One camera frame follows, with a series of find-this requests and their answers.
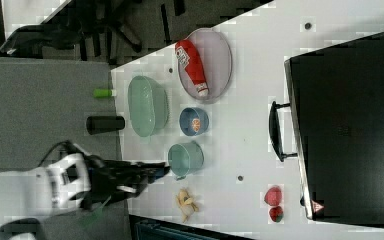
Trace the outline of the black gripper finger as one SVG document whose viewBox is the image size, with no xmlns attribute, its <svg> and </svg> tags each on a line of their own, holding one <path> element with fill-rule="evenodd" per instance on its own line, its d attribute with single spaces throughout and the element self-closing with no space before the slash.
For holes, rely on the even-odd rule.
<svg viewBox="0 0 384 240">
<path fill-rule="evenodd" d="M 146 182 L 148 184 L 154 183 L 156 180 L 163 178 L 170 172 L 170 167 L 158 167 L 158 168 L 147 168 L 145 170 L 146 173 Z"/>
<path fill-rule="evenodd" d="M 147 162 L 129 162 L 130 168 L 164 168 L 164 162 L 147 163 Z"/>
</svg>

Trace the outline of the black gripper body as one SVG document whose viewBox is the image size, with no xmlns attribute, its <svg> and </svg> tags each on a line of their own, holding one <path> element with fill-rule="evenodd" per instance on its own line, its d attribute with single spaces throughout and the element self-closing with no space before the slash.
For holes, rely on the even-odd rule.
<svg viewBox="0 0 384 240">
<path fill-rule="evenodd" d="M 138 197 L 147 187 L 149 169 L 144 163 L 104 160 L 87 156 L 85 163 L 91 189 L 81 202 L 81 208 L 91 210 L 95 203 L 108 204 Z"/>
</svg>

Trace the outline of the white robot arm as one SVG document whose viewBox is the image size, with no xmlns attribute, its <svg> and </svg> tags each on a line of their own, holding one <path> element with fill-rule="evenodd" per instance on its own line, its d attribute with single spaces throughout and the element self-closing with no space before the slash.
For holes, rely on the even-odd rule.
<svg viewBox="0 0 384 240">
<path fill-rule="evenodd" d="M 104 160 L 81 153 L 46 167 L 0 172 L 0 240 L 22 234 L 39 240 L 45 220 L 135 198 L 169 172 L 163 162 Z"/>
</svg>

